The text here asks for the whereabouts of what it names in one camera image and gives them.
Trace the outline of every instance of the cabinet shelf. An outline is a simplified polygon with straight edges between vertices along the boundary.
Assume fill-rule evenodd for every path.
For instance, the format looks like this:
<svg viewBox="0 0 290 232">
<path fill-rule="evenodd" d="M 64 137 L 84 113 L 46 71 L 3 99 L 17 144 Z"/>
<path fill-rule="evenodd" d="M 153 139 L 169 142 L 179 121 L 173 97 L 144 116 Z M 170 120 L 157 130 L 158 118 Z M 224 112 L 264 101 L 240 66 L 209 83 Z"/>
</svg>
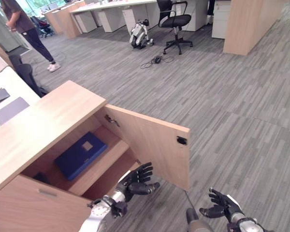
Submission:
<svg viewBox="0 0 290 232">
<path fill-rule="evenodd" d="M 83 197 L 94 200 L 105 194 L 112 195 L 120 178 L 128 170 L 134 170 L 139 165 L 127 151 L 83 194 Z"/>
<path fill-rule="evenodd" d="M 59 168 L 53 164 L 46 175 L 51 185 L 67 190 L 76 195 L 83 195 L 102 175 L 106 172 L 129 148 L 129 145 L 101 126 L 94 131 L 108 148 L 96 158 L 86 169 L 73 181 L 69 181 L 61 173 Z"/>
</svg>

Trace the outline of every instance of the black office chair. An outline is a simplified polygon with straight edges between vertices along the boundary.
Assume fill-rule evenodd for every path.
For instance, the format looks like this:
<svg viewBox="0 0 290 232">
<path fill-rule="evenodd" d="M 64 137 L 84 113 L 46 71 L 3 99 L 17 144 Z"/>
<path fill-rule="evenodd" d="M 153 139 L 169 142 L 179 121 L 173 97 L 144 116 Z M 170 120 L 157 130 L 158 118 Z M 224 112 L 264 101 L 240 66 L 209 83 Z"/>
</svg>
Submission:
<svg viewBox="0 0 290 232">
<path fill-rule="evenodd" d="M 18 65 L 21 65 L 23 63 L 20 55 L 9 55 L 9 59 L 10 59 L 10 61 L 13 64 L 15 69 Z"/>
<path fill-rule="evenodd" d="M 174 28 L 175 40 L 166 42 L 166 48 L 163 50 L 163 53 L 166 54 L 165 50 L 173 45 L 176 45 L 179 48 L 179 54 L 182 54 L 180 44 L 190 44 L 190 47 L 193 46 L 192 41 L 184 40 L 183 38 L 178 38 L 177 32 L 182 29 L 183 26 L 187 25 L 191 16 L 185 14 L 188 3 L 186 1 L 171 2 L 171 0 L 157 0 L 158 6 L 160 9 L 160 19 L 158 26 L 161 28 Z M 172 10 L 172 6 L 176 4 L 185 4 L 185 10 L 183 15 L 176 15 L 176 11 Z M 175 16 L 170 17 L 171 12 L 175 13 Z"/>
<path fill-rule="evenodd" d="M 37 27 L 38 34 L 41 33 L 45 36 L 45 38 L 50 34 L 51 36 L 54 34 L 54 31 L 50 29 L 50 25 L 47 22 L 44 22 L 38 19 L 36 16 L 31 17 L 31 21 Z"/>
<path fill-rule="evenodd" d="M 15 67 L 17 74 L 23 79 L 24 82 L 37 94 L 39 97 L 43 97 L 45 94 L 41 92 L 41 89 L 37 86 L 33 75 L 32 66 L 29 64 L 20 64 Z"/>
</svg>

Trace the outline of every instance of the gray t-shirt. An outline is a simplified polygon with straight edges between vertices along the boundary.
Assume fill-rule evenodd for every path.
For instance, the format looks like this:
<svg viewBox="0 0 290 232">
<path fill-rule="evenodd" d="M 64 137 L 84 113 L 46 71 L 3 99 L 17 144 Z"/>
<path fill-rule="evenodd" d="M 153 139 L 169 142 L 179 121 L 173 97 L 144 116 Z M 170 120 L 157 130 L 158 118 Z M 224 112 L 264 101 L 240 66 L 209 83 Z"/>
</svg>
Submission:
<svg viewBox="0 0 290 232">
<path fill-rule="evenodd" d="M 19 4 L 16 0 L 0 0 L 1 7 L 8 18 L 8 20 L 11 19 L 12 13 L 21 11 L 19 19 L 15 23 L 15 29 L 19 33 L 26 32 L 30 29 L 35 28 L 33 22 L 29 19 L 29 17 L 26 15 L 26 13 L 21 9 Z"/>
</svg>

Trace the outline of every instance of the cabinet door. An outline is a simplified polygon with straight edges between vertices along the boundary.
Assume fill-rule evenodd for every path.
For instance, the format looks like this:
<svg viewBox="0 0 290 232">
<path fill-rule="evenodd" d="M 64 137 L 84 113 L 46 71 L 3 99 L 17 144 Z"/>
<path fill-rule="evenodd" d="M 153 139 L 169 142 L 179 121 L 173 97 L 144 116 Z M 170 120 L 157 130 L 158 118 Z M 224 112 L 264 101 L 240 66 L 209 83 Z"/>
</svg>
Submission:
<svg viewBox="0 0 290 232">
<path fill-rule="evenodd" d="M 129 144 L 141 163 L 152 162 L 155 175 L 188 190 L 188 128 L 109 104 L 95 115 L 101 124 Z M 119 126 L 109 123 L 106 115 L 116 120 Z"/>
<path fill-rule="evenodd" d="M 0 191 L 0 232 L 76 232 L 89 200 L 18 175 Z"/>
</svg>

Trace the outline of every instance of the white sneaker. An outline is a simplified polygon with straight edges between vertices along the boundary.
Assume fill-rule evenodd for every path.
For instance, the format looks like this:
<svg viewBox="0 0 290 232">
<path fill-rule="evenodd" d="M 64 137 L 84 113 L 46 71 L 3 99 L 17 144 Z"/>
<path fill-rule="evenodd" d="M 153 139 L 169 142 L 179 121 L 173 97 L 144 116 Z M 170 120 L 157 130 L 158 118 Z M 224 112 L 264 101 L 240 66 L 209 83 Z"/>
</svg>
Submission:
<svg viewBox="0 0 290 232">
<path fill-rule="evenodd" d="M 52 72 L 54 72 L 54 71 L 56 71 L 57 69 L 59 69 L 61 66 L 58 64 L 58 63 L 56 63 L 56 64 L 51 64 L 50 65 L 50 68 L 49 68 L 49 71 L 52 73 Z"/>
</svg>

